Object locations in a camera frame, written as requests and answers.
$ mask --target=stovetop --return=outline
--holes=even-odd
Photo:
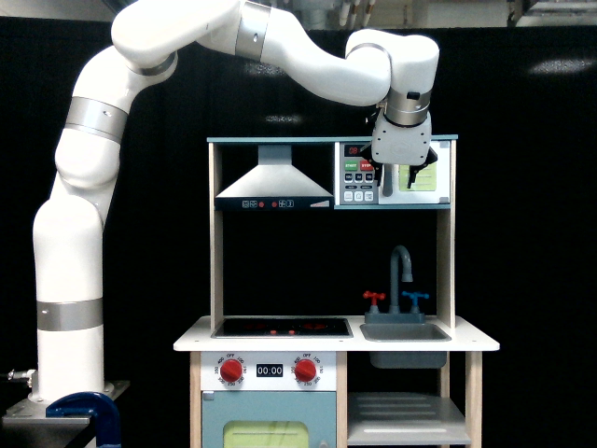
[[[212,338],[352,338],[348,322],[341,317],[225,319]]]

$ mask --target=silver ring band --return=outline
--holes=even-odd
[[[377,45],[377,44],[373,44],[371,42],[367,42],[364,44],[358,44],[356,46],[354,46],[346,55],[346,57],[344,59],[348,59],[348,57],[351,55],[351,53],[353,53],[354,51],[357,51],[358,49],[378,49],[379,51],[382,51],[390,60],[390,63],[392,63],[392,57],[390,56],[390,53],[388,53],[388,51],[382,47],[381,45]]]
[[[270,7],[251,2],[244,4],[234,54],[255,61],[261,60],[270,13]]]
[[[431,91],[399,93],[390,89],[384,115],[400,126],[416,126],[427,118]]]
[[[174,63],[176,59],[176,51],[174,53],[170,53],[168,57],[164,60],[163,63],[159,63],[155,67],[143,68],[135,65],[128,61],[127,66],[129,69],[136,73],[137,75],[142,75],[144,77],[156,77],[157,75],[161,75],[166,70],[170,68],[170,66]]]
[[[94,329],[104,323],[103,299],[37,303],[37,328],[44,331]]]
[[[100,135],[120,144],[127,113],[112,105],[74,96],[66,117],[66,129]]]

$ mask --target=red knob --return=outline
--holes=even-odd
[[[236,359],[224,361],[224,364],[220,367],[220,376],[229,383],[240,380],[243,376],[243,364]]]
[[[363,294],[363,299],[371,299],[371,305],[377,306],[377,301],[383,301],[385,299],[385,294],[378,294],[377,292],[365,291],[365,293]]]
[[[310,359],[300,360],[295,366],[295,375],[299,381],[309,383],[317,375],[315,364]]]

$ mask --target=blue clamp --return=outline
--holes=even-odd
[[[95,418],[97,448],[120,448],[120,413],[114,401],[99,392],[78,392],[57,399],[46,409],[46,417],[91,415]]]
[[[429,299],[429,294],[422,292],[402,291],[402,295],[405,297],[410,297],[410,299],[412,300],[412,307],[410,308],[411,313],[421,312],[421,310],[419,310],[419,299]]]

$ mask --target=red button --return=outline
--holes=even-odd
[[[310,359],[301,359],[295,365],[295,376],[303,383],[309,383],[317,375],[315,364]]]
[[[368,161],[361,161],[361,171],[373,171],[373,166]]]
[[[236,359],[228,359],[224,361],[222,367],[220,367],[220,376],[224,381],[234,383],[243,376],[243,364]]]

